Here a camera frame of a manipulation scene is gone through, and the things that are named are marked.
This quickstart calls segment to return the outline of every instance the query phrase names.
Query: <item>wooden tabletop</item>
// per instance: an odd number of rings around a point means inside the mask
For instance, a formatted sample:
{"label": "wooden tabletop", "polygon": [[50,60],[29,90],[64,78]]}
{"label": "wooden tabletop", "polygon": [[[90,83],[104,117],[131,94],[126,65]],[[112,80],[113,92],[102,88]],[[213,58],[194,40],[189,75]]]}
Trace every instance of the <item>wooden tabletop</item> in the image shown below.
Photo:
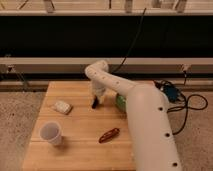
{"label": "wooden tabletop", "polygon": [[[107,90],[103,104],[92,109],[90,82],[51,82],[32,133],[23,170],[135,170],[126,114],[116,108],[115,95]],[[69,115],[51,108],[57,100],[74,106]],[[61,125],[63,142],[59,147],[39,137],[39,129],[47,121],[57,121]],[[120,128],[119,136],[99,144],[99,138],[113,128]]]}

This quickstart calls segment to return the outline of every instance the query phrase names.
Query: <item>terrazzo floor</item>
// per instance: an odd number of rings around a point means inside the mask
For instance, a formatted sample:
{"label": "terrazzo floor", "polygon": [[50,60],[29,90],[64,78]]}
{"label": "terrazzo floor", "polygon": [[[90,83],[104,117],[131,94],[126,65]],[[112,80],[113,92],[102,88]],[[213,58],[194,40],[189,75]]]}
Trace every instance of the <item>terrazzo floor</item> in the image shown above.
{"label": "terrazzo floor", "polygon": [[[213,92],[199,94],[208,99],[208,108],[190,111],[186,128],[175,136],[184,171],[213,171]],[[21,170],[44,95],[43,92],[0,92],[0,171]],[[193,98],[190,104],[198,107],[202,102]],[[183,112],[169,114],[173,130],[179,128],[183,118]]]}
{"label": "terrazzo floor", "polygon": [[0,171],[20,171],[45,93],[0,92]]}

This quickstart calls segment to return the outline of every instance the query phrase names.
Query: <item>black cable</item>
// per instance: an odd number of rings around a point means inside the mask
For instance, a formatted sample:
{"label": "black cable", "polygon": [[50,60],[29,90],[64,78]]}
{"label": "black cable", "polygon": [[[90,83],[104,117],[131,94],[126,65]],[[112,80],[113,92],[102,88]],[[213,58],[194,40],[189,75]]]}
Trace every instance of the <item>black cable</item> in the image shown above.
{"label": "black cable", "polygon": [[[167,81],[167,80],[163,80],[163,81],[161,81],[161,83],[157,83],[157,86],[158,86],[159,89],[161,89],[164,86],[173,86],[173,87],[175,87],[175,85],[173,83],[171,83],[170,81]],[[168,109],[167,112],[168,113],[178,112],[178,111],[182,111],[184,109],[186,110],[186,112],[185,112],[184,121],[183,121],[181,127],[177,131],[173,132],[173,135],[177,135],[177,134],[181,133],[184,130],[184,128],[186,126],[186,122],[187,122],[187,119],[188,119],[188,114],[189,114],[189,110],[190,109],[191,110],[204,110],[204,109],[206,109],[208,107],[208,101],[207,101],[207,99],[204,96],[202,96],[200,94],[191,94],[188,97],[186,97],[179,89],[177,89],[177,90],[178,90],[178,93],[179,93],[179,98],[182,99],[182,100],[179,100],[179,102],[182,102],[183,105],[178,105],[178,106],[175,106],[175,107],[171,107],[171,108]],[[192,97],[201,98],[204,101],[204,103],[205,103],[204,106],[202,106],[200,108],[189,106],[189,102],[190,102]]]}
{"label": "black cable", "polygon": [[143,24],[143,20],[144,20],[144,15],[145,15],[145,13],[146,13],[146,8],[144,8],[143,13],[142,13],[142,15],[141,15],[141,19],[140,19],[140,23],[139,23],[139,26],[138,26],[138,30],[137,30],[137,33],[136,33],[136,35],[135,35],[134,40],[132,41],[132,44],[130,45],[130,47],[129,47],[129,49],[128,49],[128,51],[127,51],[127,53],[126,53],[126,55],[125,55],[125,57],[124,57],[124,59],[123,59],[123,61],[121,62],[121,64],[120,64],[117,68],[115,68],[115,69],[111,72],[112,74],[115,74],[115,73],[123,66],[123,64],[124,64],[124,62],[126,61],[127,57],[128,57],[128,56],[130,55],[130,53],[132,52],[132,49],[134,48],[134,46],[135,46],[135,44],[136,44],[136,42],[137,42],[137,40],[138,40],[138,37],[139,37],[139,35],[140,35],[140,33],[141,33],[141,29],[142,29],[142,24]]}
{"label": "black cable", "polygon": [[[181,111],[181,110],[184,110],[184,109],[186,110],[183,124],[181,125],[181,127],[177,131],[173,132],[173,135],[177,135],[177,134],[181,133],[183,131],[183,129],[185,128],[186,122],[187,122],[187,119],[188,119],[189,109],[191,109],[191,110],[204,110],[204,109],[206,109],[208,107],[208,101],[207,101],[207,99],[204,96],[200,95],[200,94],[191,94],[188,97],[186,97],[179,90],[179,95],[180,95],[181,98],[183,98],[182,102],[184,103],[184,105],[171,107],[167,111],[168,113],[171,113],[171,112],[178,112],[178,111]],[[190,100],[191,100],[192,97],[200,97],[202,100],[204,100],[205,105],[203,107],[200,107],[200,108],[189,106],[189,102],[190,102]]]}

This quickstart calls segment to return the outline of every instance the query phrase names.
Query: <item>plastic cup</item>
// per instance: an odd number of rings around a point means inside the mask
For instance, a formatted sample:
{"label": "plastic cup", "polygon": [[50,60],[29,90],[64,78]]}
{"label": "plastic cup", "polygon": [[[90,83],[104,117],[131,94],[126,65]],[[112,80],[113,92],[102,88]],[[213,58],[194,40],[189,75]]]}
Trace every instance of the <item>plastic cup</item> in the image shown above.
{"label": "plastic cup", "polygon": [[57,146],[61,144],[61,127],[57,122],[47,122],[40,129],[41,139]]}

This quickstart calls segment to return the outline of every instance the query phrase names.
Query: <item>black panel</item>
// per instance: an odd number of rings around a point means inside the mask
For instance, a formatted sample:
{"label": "black panel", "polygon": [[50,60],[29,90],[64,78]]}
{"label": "black panel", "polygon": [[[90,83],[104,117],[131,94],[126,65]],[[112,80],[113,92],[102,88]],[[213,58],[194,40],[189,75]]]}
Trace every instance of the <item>black panel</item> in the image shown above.
{"label": "black panel", "polygon": [[[0,56],[123,57],[140,16],[1,16]],[[213,17],[146,16],[134,57],[212,57]]]}

